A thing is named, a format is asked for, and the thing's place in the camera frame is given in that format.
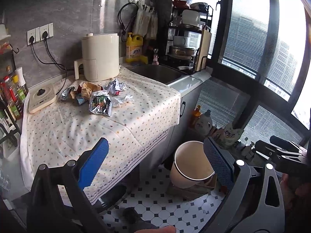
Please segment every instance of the white cabinet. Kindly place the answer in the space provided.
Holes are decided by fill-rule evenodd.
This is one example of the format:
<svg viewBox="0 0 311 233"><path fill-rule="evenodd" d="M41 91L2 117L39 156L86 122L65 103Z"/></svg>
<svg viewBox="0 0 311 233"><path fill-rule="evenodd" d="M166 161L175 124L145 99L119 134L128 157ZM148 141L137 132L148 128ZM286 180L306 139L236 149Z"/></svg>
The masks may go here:
<svg viewBox="0 0 311 233"><path fill-rule="evenodd" d="M181 99L179 124L171 127L166 139L157 144L152 151L140 162L139 175L144 179L156 167L158 167L167 157L169 157L183 143L192 111L195 109L202 86L189 92Z"/></svg>
<svg viewBox="0 0 311 233"><path fill-rule="evenodd" d="M181 99L179 124L174 126L172 136L164 155L163 161L169 157L183 143L183 137L186 134L192 111L195 109L202 86L189 92Z"/></svg>

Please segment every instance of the cutting board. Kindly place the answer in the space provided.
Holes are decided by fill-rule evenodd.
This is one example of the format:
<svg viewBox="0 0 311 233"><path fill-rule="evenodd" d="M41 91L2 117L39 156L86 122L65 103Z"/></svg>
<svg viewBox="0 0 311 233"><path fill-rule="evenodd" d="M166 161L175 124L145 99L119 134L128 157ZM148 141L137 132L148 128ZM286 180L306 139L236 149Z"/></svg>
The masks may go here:
<svg viewBox="0 0 311 233"><path fill-rule="evenodd" d="M206 57L208 55L208 51L210 49L210 43L211 43L211 36L212 34L208 32L206 29L202 30L201 46L200 46L200 50L197 56L195 71L200 71L200 65L201 65L202 59L203 59L202 69L205 69L206 67L206 58L203 58L203 57Z"/></svg>

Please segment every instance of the cabinet door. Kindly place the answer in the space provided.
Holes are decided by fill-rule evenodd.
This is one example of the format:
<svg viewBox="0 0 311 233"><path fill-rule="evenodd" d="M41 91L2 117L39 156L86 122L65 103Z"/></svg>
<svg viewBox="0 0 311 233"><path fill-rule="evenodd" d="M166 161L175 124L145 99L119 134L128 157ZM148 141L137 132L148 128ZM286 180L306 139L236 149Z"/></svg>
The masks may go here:
<svg viewBox="0 0 311 233"><path fill-rule="evenodd" d="M169 157L183 142L183 137L187 131L192 111L195 109L197 100L200 96L202 86L197 87L181 99L179 124L174 126L169 146L165 153L164 159Z"/></svg>

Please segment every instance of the yellow detergent bottle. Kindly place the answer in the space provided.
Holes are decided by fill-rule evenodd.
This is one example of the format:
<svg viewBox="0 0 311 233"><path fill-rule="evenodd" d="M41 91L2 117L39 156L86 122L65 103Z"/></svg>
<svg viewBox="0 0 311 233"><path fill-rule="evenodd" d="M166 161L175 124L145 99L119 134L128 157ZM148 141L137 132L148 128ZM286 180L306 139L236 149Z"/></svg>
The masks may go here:
<svg viewBox="0 0 311 233"><path fill-rule="evenodd" d="M125 62L131 63L133 61L139 61L142 55L143 39L141 36L128 33L128 40L126 42L126 59Z"/></svg>

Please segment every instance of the cabinet handle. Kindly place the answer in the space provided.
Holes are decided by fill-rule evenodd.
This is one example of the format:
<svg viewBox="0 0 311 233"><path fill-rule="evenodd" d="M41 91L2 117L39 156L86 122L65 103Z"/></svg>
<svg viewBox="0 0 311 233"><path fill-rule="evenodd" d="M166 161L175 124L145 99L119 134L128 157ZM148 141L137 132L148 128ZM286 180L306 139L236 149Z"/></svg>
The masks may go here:
<svg viewBox="0 0 311 233"><path fill-rule="evenodd" d="M183 103L181 104L181 106L183 106L183 112L182 112L181 115L179 115L179 117L182 117L182 116L183 116L183 113L185 112L186 102L183 102Z"/></svg>

